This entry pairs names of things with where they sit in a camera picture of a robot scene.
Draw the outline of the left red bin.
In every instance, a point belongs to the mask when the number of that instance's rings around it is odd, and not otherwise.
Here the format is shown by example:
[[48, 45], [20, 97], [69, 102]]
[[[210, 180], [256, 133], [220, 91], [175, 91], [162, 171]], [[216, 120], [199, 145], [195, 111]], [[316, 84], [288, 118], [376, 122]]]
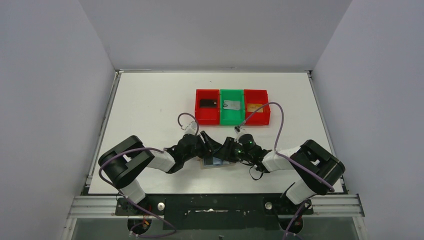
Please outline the left red bin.
[[197, 89], [195, 93], [195, 118], [201, 126], [220, 124], [220, 90]]

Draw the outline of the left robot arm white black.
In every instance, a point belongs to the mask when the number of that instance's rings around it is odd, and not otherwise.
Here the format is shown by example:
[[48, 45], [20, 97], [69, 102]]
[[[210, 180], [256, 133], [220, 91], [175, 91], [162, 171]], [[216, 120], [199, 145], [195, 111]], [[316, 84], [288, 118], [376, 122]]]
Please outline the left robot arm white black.
[[145, 147], [135, 135], [131, 135], [97, 161], [100, 178], [126, 197], [133, 212], [143, 213], [148, 207], [147, 194], [136, 178], [145, 168], [173, 174], [193, 158], [211, 157], [223, 145], [213, 140], [205, 131], [200, 135], [186, 133], [173, 145], [163, 150]]

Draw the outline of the green bin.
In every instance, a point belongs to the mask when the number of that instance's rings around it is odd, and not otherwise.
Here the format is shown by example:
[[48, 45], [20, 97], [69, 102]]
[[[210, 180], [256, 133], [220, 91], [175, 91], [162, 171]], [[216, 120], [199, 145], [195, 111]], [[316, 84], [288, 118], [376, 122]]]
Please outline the green bin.
[[236, 126], [245, 120], [245, 98], [242, 89], [220, 90], [220, 125]]

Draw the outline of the gold card in bin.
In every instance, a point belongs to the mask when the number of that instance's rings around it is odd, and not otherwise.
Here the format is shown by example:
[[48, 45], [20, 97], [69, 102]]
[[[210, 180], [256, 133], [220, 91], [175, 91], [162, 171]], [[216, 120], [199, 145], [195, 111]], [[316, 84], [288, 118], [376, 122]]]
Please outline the gold card in bin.
[[260, 104], [260, 103], [248, 103], [246, 105], [246, 112], [253, 113], [253, 112], [257, 111], [258, 113], [262, 113], [264, 111], [262, 106], [263, 105]]

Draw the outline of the beige card holder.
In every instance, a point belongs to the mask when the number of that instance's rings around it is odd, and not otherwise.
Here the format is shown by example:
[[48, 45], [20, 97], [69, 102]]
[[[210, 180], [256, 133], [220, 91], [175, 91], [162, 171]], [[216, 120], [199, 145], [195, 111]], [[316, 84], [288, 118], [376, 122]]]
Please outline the beige card holder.
[[235, 162], [222, 160], [220, 158], [216, 158], [216, 157], [213, 157], [213, 156], [199, 159], [199, 162], [200, 162], [200, 168], [202, 170], [213, 169], [213, 168], [221, 168], [221, 167], [230, 167], [230, 166], [234, 166], [236, 164]]

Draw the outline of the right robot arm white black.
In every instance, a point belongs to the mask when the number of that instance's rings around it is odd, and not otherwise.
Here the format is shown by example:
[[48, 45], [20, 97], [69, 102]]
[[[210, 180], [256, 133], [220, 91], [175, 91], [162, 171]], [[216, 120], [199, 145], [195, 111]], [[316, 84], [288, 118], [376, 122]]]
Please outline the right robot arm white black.
[[295, 148], [264, 149], [249, 133], [237, 139], [227, 137], [224, 144], [213, 151], [215, 158], [229, 162], [247, 162], [261, 173], [294, 170], [300, 180], [283, 193], [282, 209], [295, 213], [301, 203], [315, 195], [325, 196], [334, 191], [334, 184], [346, 171], [344, 164], [312, 139]]

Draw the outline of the silver card in bin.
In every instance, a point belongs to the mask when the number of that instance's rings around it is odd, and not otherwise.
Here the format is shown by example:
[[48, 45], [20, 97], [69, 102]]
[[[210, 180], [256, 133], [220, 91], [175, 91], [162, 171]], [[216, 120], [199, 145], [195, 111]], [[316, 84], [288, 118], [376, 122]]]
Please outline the silver card in bin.
[[236, 100], [224, 100], [222, 108], [224, 110], [240, 111], [241, 110], [241, 102], [236, 101]]

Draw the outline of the right red bin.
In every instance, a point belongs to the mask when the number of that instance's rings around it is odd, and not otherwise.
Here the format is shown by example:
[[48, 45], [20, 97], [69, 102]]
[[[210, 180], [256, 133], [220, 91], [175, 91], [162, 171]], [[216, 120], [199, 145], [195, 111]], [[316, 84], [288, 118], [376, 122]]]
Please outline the right red bin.
[[268, 126], [270, 123], [270, 106], [259, 109], [251, 118], [248, 117], [258, 108], [269, 102], [268, 92], [264, 89], [244, 89], [245, 125]]

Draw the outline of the black card in bin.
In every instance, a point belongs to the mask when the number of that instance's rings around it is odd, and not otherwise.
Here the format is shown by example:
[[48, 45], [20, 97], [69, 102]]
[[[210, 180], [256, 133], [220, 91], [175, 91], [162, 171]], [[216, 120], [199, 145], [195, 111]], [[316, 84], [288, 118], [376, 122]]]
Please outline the black card in bin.
[[199, 100], [199, 108], [216, 108], [218, 105], [218, 101], [216, 99], [200, 99]]

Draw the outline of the red bin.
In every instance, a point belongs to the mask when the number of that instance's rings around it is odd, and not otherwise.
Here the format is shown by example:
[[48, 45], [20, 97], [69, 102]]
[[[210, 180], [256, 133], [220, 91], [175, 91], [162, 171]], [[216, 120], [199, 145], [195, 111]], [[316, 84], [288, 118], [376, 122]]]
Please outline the red bin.
[[270, 123], [270, 106], [259, 109], [251, 118], [248, 117], [258, 108], [269, 102], [268, 92], [264, 89], [244, 89], [245, 125], [268, 126]]
[[197, 89], [195, 93], [195, 118], [201, 126], [220, 124], [220, 90]]

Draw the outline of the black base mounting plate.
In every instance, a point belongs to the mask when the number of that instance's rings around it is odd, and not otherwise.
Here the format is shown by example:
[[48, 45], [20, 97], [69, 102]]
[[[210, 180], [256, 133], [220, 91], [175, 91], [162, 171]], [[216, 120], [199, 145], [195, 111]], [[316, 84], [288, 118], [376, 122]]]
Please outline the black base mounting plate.
[[280, 193], [150, 194], [139, 206], [154, 215], [123, 197], [117, 199], [115, 215], [130, 217], [129, 228], [143, 220], [157, 222], [160, 216], [167, 221], [163, 230], [279, 230], [300, 207]]

